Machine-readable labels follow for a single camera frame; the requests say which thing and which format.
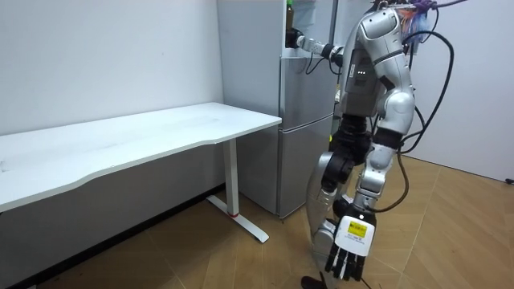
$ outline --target white desk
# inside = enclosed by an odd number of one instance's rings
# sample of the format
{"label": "white desk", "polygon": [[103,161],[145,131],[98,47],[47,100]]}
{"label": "white desk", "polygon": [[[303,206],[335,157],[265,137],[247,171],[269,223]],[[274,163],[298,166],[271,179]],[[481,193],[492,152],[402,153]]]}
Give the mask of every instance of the white desk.
{"label": "white desk", "polygon": [[239,215],[235,138],[280,122],[278,117],[208,103],[0,136],[0,212],[99,176],[223,142],[228,205],[214,196],[208,200],[265,242],[267,234]]}

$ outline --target humanoid robot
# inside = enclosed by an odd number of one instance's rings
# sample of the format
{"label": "humanoid robot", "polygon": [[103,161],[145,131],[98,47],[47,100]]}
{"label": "humanoid robot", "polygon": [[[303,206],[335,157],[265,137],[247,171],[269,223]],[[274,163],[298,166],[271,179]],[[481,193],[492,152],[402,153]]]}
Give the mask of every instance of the humanoid robot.
{"label": "humanoid robot", "polygon": [[[361,280],[377,226],[375,204],[386,174],[414,117],[414,89],[393,8],[375,7],[359,21],[344,47],[286,33],[286,46],[321,55],[340,67],[342,120],[329,152],[323,153],[308,183],[307,214],[313,257],[321,281],[302,278],[304,289],[335,289],[336,280]],[[367,132],[366,120],[380,116]],[[360,171],[354,199],[346,197],[353,167]],[[333,208],[334,219],[326,218]]]}

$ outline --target wooden floor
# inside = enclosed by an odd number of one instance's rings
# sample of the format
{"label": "wooden floor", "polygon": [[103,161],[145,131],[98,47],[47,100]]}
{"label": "wooden floor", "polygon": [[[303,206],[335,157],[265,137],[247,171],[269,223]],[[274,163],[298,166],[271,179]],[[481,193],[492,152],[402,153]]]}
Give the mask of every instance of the wooden floor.
{"label": "wooden floor", "polygon": [[[410,195],[378,216],[364,273],[369,285],[514,288],[514,187],[414,159],[404,162]],[[378,207],[402,190],[394,167]],[[263,245],[204,201],[38,288],[300,289],[301,276],[317,276],[305,209],[280,221],[241,198],[243,215],[270,235]],[[365,286],[341,282],[339,288]]]}

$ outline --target desk leg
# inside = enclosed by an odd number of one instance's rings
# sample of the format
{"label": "desk leg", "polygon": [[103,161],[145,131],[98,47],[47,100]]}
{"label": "desk leg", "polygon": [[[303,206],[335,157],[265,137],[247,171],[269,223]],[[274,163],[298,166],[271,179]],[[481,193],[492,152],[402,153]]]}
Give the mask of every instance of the desk leg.
{"label": "desk leg", "polygon": [[239,214],[238,160],[235,139],[223,143],[223,154],[225,156],[226,202],[228,204],[225,204],[215,196],[208,197],[207,201],[217,206],[239,225],[253,234],[256,239],[264,243],[270,237],[264,233],[263,230]]}

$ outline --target silver refrigerator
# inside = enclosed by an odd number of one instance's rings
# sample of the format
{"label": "silver refrigerator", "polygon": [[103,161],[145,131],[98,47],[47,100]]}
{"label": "silver refrigerator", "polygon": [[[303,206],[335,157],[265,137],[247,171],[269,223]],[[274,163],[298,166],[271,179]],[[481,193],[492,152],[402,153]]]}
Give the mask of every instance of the silver refrigerator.
{"label": "silver refrigerator", "polygon": [[[329,14],[332,4],[319,3]],[[218,0],[224,102],[282,118],[237,140],[239,191],[280,218],[305,203],[311,171],[328,149],[337,90],[326,60],[306,75],[309,57],[284,51],[284,8],[285,0]]]}

